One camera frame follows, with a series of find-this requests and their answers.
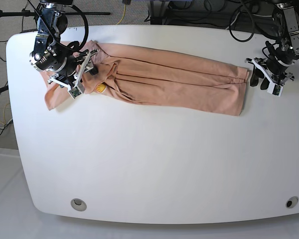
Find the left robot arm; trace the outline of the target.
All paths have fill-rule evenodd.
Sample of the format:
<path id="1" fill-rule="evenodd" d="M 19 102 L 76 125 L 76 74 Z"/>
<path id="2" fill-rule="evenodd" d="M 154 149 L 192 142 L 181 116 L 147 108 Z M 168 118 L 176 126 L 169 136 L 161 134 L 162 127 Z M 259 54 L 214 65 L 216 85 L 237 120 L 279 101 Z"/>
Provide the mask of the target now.
<path id="1" fill-rule="evenodd" d="M 271 36 L 262 30 L 254 19 L 252 4 L 255 0 L 241 0 L 239 6 L 232 13 L 227 30 L 232 38 L 244 43 L 250 41 L 255 32 L 258 31 L 267 39 L 273 40 L 265 42 L 262 53 L 265 58 L 246 58 L 245 62 L 253 65 L 253 72 L 250 78 L 250 86 L 256 87 L 259 80 L 261 90 L 280 96 L 287 81 L 294 81 L 292 73 L 287 69 L 299 60 L 299 14 L 295 0 L 267 0 L 266 3 L 273 6 L 272 20 L 277 26 L 276 36 Z M 232 32 L 232 25 L 238 19 L 238 15 L 244 10 L 249 16 L 252 25 L 251 35 L 247 39 L 239 39 Z"/>

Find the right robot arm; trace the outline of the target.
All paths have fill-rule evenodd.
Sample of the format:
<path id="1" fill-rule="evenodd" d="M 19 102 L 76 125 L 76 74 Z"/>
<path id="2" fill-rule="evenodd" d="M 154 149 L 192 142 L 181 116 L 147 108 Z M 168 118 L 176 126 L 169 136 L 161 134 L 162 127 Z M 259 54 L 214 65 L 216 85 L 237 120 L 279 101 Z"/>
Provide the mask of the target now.
<path id="1" fill-rule="evenodd" d="M 30 64 L 39 72 L 51 71 L 47 82 L 66 88 L 72 98 L 84 93 L 82 83 L 84 73 L 98 73 L 98 68 L 92 63 L 92 56 L 97 50 L 84 50 L 89 28 L 85 14 L 73 4 L 72 0 L 41 0 L 42 9 L 34 8 L 38 16 L 37 35 L 34 49 L 30 54 Z M 67 28 L 65 7 L 70 7 L 79 14 L 84 22 L 84 37 L 82 42 L 72 41 L 67 45 L 61 43 L 61 34 Z"/>

